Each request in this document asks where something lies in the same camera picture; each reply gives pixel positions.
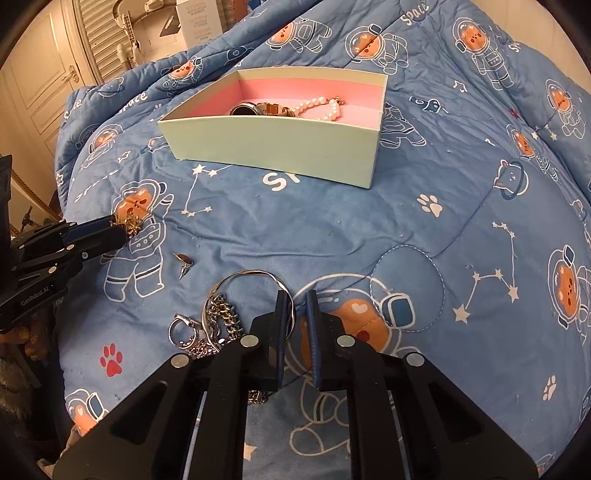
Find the person's left hand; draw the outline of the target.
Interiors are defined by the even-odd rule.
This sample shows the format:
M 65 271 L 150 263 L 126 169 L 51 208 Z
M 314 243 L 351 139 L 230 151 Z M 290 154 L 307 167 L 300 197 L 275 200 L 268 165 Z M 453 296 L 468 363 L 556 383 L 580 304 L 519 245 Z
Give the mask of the person's left hand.
M 46 310 L 38 310 L 12 330 L 1 335 L 1 346 L 21 345 L 32 361 L 45 360 L 50 352 Z

